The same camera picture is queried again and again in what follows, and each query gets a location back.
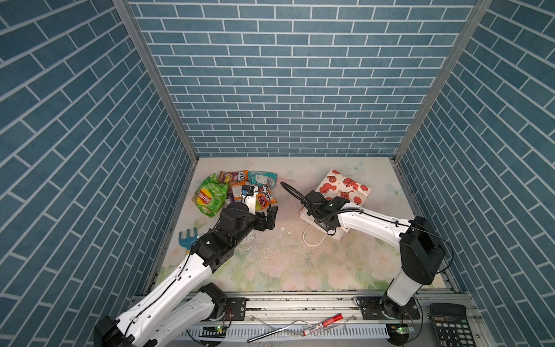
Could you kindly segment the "orange fruit candy packet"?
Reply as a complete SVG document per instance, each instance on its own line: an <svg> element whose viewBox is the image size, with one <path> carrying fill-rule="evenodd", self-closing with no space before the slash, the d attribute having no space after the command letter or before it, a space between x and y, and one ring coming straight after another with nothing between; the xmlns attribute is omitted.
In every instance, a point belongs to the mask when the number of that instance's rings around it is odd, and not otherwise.
<svg viewBox="0 0 555 347"><path fill-rule="evenodd" d="M271 189L266 186L258 186L258 192L256 195L256 211L263 211L269 208L271 205L277 203L277 200L273 197Z"/></svg>

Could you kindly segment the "red white paper bag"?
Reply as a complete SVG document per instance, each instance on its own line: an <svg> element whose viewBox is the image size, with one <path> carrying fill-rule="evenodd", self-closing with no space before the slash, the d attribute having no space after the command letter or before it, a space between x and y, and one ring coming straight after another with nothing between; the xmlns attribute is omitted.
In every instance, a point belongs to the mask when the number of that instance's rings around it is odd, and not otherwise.
<svg viewBox="0 0 555 347"><path fill-rule="evenodd" d="M339 224L336 223L333 224L333 226L336 226L334 231L327 231L324 229L325 224L323 222L319 224L314 217L320 217L323 213L338 211L348 202L361 207L366 202L370 192L371 188L367 185L331 169L315 191L300 196L301 204L304 207L300 213L300 218L309 224L302 234L304 243L309 247L317 247L324 241L325 237L341 241L349 232L349 228L339 227ZM323 233L322 239L316 244L309 244L306 241L306 232L310 228L315 228Z"/></svg>

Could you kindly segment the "teal red snack packet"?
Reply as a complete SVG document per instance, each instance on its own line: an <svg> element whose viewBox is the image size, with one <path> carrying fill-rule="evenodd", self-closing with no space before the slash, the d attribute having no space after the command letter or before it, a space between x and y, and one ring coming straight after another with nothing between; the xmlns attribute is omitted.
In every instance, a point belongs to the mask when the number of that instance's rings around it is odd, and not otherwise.
<svg viewBox="0 0 555 347"><path fill-rule="evenodd" d="M249 182L255 186L267 186L274 189L277 183L277 174L268 171L249 171Z"/></svg>

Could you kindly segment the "green Lays chips packet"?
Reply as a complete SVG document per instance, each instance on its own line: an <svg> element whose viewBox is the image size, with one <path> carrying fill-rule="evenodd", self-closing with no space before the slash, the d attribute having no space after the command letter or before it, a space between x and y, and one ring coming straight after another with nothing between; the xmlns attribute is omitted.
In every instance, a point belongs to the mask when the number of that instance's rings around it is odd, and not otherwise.
<svg viewBox="0 0 555 347"><path fill-rule="evenodd" d="M223 207L227 197L228 185L220 182L219 174L214 173L202 181L192 198L192 202L201 213L212 218Z"/></svg>

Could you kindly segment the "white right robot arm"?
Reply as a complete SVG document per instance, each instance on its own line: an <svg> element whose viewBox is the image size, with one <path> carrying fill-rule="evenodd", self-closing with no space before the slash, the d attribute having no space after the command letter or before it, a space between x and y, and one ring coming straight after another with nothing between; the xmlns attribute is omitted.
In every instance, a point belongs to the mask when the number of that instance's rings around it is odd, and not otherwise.
<svg viewBox="0 0 555 347"><path fill-rule="evenodd" d="M380 299L382 313L390 319L401 318L414 295L432 284L447 255L442 239L426 230L424 218L394 218L351 203L342 204L338 199L310 208L309 215L328 233L349 228L399 251L400 270Z"/></svg>

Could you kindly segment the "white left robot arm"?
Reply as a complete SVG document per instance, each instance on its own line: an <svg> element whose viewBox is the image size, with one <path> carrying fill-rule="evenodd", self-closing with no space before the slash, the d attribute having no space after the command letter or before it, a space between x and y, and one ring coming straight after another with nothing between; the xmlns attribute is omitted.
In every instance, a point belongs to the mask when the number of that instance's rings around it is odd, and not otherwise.
<svg viewBox="0 0 555 347"><path fill-rule="evenodd" d="M254 230L275 228L276 205L250 213L242 202L222 209L218 222L192 245L189 255L147 296L113 319L99 320L94 346L167 346L192 325L219 318L227 296L205 283Z"/></svg>

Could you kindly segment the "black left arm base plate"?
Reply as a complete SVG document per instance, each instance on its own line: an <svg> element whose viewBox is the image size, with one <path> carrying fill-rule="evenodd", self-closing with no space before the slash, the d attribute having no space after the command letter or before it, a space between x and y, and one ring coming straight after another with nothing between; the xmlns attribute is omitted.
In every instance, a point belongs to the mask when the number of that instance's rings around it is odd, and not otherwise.
<svg viewBox="0 0 555 347"><path fill-rule="evenodd" d="M231 321L243 321L245 318L246 304L247 300L243 297L231 297L226 299L193 299L188 301L194 307L202 306L204 304L211 304L213 306L212 311L208 316L202 315L200 319L196 321L199 322L231 322Z"/></svg>

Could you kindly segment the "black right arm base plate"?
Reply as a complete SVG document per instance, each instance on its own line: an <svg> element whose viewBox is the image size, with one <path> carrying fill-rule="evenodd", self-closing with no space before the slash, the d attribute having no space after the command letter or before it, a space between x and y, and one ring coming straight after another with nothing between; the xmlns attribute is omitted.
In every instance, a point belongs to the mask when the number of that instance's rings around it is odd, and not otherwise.
<svg viewBox="0 0 555 347"><path fill-rule="evenodd" d="M358 296L354 299L361 310L364 320L401 320L421 318L421 310L414 297L404 307L397 305L385 296Z"/></svg>

